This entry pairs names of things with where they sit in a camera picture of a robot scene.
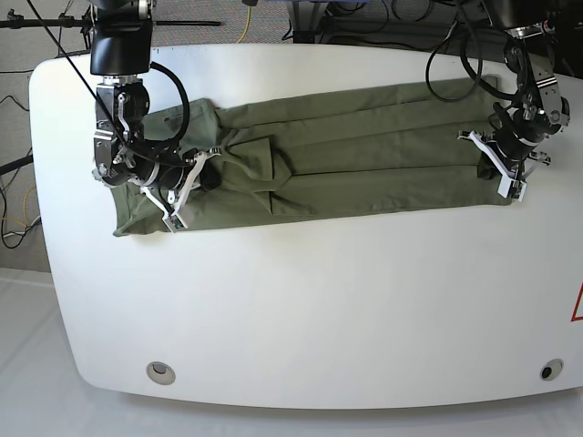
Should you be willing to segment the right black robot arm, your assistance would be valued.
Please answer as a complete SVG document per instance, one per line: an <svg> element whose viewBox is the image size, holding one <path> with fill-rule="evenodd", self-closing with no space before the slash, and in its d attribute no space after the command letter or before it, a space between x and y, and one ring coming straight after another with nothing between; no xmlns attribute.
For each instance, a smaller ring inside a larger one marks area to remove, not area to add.
<svg viewBox="0 0 583 437"><path fill-rule="evenodd" d="M101 79L95 91L93 174L110 189L123 217L143 197L171 214L192 191L220 184L210 164L219 151L187 143L195 108L186 88L174 72L151 59L153 7L151 1L94 1L90 6L90 72ZM165 116L150 111L141 78L150 71L167 77L178 91L179 105Z"/></svg>

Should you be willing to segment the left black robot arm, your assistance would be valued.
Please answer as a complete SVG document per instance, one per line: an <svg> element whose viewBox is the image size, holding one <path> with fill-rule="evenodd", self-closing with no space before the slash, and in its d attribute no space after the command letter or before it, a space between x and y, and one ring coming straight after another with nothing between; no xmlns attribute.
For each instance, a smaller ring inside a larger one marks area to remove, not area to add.
<svg viewBox="0 0 583 437"><path fill-rule="evenodd" d="M455 2L462 25L453 25L449 39L459 38L459 58L472 81L471 88L456 103L484 91L495 98L492 118L498 122L489 135L464 132L461 138L471 142L474 150L463 151L450 145L441 147L440 155L447 163L464 165L476 158L478 172L483 178L495 173L515 182L527 178L527 160L549 165L548 155L537 146L554 136L570 121L570 106L561 96L554 74L554 33L561 27L561 10L551 1L485 1L486 20L474 22L468 18L464 4ZM472 67L467 56L470 43L480 43L479 32L493 32L505 40L504 61L515 74L514 93L496 89L483 77L484 60L479 58Z"/></svg>

